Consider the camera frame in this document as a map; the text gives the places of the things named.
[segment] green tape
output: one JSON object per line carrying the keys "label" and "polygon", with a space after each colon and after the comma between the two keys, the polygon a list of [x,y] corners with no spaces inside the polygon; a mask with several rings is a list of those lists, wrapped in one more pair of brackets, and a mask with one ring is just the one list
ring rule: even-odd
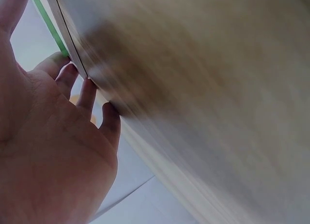
{"label": "green tape", "polygon": [[60,51],[62,52],[63,56],[69,56],[69,52],[67,51],[66,47],[64,46],[62,39],[60,38],[56,28],[54,27],[52,21],[50,20],[44,6],[42,5],[40,0],[33,0],[35,5],[37,6],[43,20],[45,21],[50,33],[52,34],[53,38],[55,39]]}

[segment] skin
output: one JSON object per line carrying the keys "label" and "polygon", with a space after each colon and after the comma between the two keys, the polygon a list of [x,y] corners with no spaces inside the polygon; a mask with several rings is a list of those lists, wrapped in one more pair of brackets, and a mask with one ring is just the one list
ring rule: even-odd
{"label": "skin", "polygon": [[120,117],[107,103],[101,127],[90,122],[90,80],[68,101],[78,73],[60,53],[18,65],[10,37],[27,1],[0,0],[0,223],[85,224],[115,180]]}

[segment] wood grain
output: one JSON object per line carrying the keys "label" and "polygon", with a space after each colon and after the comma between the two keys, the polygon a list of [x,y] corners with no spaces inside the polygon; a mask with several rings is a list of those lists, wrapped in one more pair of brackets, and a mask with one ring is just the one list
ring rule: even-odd
{"label": "wood grain", "polygon": [[310,223],[310,0],[58,0],[124,134],[201,223]]}

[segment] white wall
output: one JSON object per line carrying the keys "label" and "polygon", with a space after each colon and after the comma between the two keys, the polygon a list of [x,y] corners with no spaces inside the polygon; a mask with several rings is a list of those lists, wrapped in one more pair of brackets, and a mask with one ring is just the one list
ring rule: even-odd
{"label": "white wall", "polygon": [[59,48],[32,0],[29,0],[24,15],[16,27],[11,44],[16,60],[26,70],[32,70],[38,63]]}

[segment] palm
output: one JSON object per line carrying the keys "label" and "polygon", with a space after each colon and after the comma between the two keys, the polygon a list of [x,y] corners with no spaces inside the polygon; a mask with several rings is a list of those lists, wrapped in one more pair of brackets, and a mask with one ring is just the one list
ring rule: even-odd
{"label": "palm", "polygon": [[77,106],[68,101],[78,73],[69,64],[59,75],[69,63],[60,54],[24,72],[9,42],[19,16],[0,15],[0,222],[86,223],[115,179],[119,115],[106,104],[102,126],[90,122],[90,80]]}

